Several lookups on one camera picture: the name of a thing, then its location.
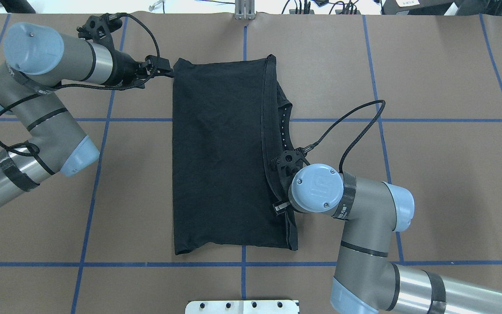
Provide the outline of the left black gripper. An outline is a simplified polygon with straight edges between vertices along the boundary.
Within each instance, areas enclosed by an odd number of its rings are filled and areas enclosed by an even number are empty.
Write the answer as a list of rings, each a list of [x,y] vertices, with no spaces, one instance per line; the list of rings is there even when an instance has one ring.
[[[81,82],[105,88],[144,88],[151,78],[174,78],[169,59],[148,55],[145,62],[135,61],[115,48],[112,33],[123,26],[123,18],[136,20],[128,13],[91,15],[76,28],[78,38],[85,40],[92,52],[91,68]]]

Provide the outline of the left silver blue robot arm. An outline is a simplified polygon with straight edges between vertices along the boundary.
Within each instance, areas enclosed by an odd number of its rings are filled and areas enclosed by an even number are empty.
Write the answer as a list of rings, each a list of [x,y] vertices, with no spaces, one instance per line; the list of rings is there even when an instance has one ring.
[[[123,18],[149,34],[155,55],[137,61],[115,48],[112,34]],[[0,66],[0,208],[56,173],[71,177],[99,159],[99,149],[58,91],[127,91],[174,76],[155,36],[131,14],[90,16],[76,30],[74,37],[27,22],[7,30]]]

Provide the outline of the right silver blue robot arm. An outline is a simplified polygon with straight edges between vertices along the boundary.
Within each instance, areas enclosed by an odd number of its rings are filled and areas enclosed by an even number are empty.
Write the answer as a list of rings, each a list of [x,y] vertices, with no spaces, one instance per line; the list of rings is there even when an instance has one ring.
[[[502,314],[502,291],[390,262],[394,233],[414,215],[412,193],[305,159],[308,148],[265,163],[281,197],[276,213],[323,213],[343,221],[330,303],[339,314]]]

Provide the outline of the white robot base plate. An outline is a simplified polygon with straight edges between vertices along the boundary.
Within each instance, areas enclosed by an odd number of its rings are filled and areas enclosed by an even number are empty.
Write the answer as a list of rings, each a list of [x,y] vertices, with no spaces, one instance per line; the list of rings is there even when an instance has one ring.
[[[196,300],[186,314],[299,314],[298,300]]]

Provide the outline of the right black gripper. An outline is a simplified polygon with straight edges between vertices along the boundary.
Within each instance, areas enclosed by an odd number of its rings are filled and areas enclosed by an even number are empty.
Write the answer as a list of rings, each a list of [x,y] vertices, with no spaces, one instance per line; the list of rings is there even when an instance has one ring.
[[[305,148],[296,148],[293,150],[282,151],[279,157],[275,157],[269,161],[269,168],[274,173],[274,178],[279,183],[281,190],[287,192],[297,174],[304,165],[309,165],[305,158],[307,151]],[[273,204],[273,210],[276,215],[286,213],[291,207],[289,201],[277,201]]]

